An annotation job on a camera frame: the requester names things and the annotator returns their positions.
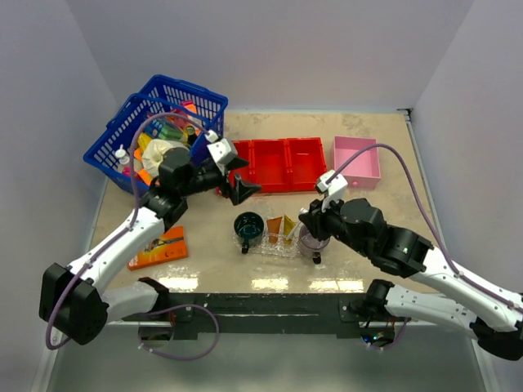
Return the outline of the grey-purple mug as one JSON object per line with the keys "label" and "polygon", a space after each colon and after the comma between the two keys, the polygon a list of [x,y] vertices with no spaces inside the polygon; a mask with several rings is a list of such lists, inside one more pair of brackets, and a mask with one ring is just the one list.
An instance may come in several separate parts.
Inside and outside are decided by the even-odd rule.
{"label": "grey-purple mug", "polygon": [[330,239],[318,240],[312,236],[309,229],[301,226],[298,233],[297,248],[305,258],[311,259],[315,265],[322,262],[322,253],[329,245]]}

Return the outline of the white toothbrush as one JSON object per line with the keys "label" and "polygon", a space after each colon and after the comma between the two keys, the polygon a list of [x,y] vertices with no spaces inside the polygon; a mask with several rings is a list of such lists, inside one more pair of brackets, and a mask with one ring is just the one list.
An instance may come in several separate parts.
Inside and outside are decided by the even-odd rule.
{"label": "white toothbrush", "polygon": [[301,228],[302,226],[302,221],[301,221],[301,216],[304,216],[305,214],[308,213],[308,209],[307,208],[302,208],[299,213],[297,214],[297,219],[296,221],[294,222],[293,224],[293,227],[286,233],[286,235],[284,236],[284,239],[286,241],[292,241],[293,240],[293,236],[295,235],[295,233]]}

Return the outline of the yellow toothpaste tube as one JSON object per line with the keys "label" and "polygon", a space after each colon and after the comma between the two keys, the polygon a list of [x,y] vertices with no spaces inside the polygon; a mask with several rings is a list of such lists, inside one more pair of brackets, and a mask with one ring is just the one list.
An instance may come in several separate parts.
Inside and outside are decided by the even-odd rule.
{"label": "yellow toothpaste tube", "polygon": [[[284,232],[283,232],[283,236],[285,236],[286,233],[293,227],[294,222],[295,221],[291,217],[289,217],[287,215],[284,216]],[[287,244],[287,245],[290,245],[292,243],[292,241],[286,241],[284,239],[284,243]]]}

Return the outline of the clear textured acrylic holder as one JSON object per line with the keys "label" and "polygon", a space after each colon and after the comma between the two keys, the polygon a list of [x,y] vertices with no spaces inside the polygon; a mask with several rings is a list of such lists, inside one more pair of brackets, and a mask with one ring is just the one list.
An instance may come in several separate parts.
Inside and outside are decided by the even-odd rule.
{"label": "clear textured acrylic holder", "polygon": [[259,242],[256,243],[253,247],[250,247],[248,253],[278,258],[294,258],[300,255],[297,248],[297,241],[297,233],[295,233],[293,236],[293,241],[290,245],[285,244],[284,236],[279,234],[278,242],[271,244],[268,241],[267,230],[265,230]]}

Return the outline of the dark green mug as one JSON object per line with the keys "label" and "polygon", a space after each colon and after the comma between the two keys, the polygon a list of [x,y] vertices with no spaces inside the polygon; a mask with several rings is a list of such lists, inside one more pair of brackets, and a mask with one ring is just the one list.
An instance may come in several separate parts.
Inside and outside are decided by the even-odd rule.
{"label": "dark green mug", "polygon": [[235,218],[233,227],[241,246],[241,252],[245,255],[251,248],[261,243],[265,222],[256,212],[243,212]]}

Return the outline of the orange toothpaste tube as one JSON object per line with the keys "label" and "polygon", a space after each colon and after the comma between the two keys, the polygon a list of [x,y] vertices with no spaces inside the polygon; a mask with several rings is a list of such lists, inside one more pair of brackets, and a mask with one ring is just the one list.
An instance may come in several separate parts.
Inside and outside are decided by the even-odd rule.
{"label": "orange toothpaste tube", "polygon": [[271,244],[275,244],[279,240],[279,232],[280,232],[280,226],[281,222],[283,220],[282,216],[278,216],[275,218],[270,218],[266,221],[266,227],[267,227],[267,233],[268,233],[268,241]]}

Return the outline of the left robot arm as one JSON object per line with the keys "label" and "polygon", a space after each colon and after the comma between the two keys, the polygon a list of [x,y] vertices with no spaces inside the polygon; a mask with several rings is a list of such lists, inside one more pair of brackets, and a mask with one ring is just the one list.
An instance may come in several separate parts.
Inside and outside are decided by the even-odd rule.
{"label": "left robot arm", "polygon": [[170,149],[149,190],[108,238],[67,266],[54,263],[45,270],[38,315],[47,322],[47,333],[56,328],[80,345],[92,341],[116,313],[102,297],[109,283],[146,244],[177,223],[189,196],[218,188],[239,205],[260,191],[260,185],[230,174],[249,164],[233,145],[222,140],[208,149],[211,156],[200,167],[188,150]]}

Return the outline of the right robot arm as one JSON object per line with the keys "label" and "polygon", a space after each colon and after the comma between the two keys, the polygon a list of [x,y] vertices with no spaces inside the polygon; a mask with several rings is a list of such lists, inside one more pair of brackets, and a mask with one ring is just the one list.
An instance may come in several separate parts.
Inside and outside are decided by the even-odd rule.
{"label": "right robot arm", "polygon": [[366,199],[315,200],[298,219],[313,238],[335,238],[382,272],[437,290],[426,295],[375,279],[352,311],[368,320],[421,319],[471,337],[488,353],[509,361],[522,357],[522,295],[510,292],[458,265],[410,229],[390,225]]}

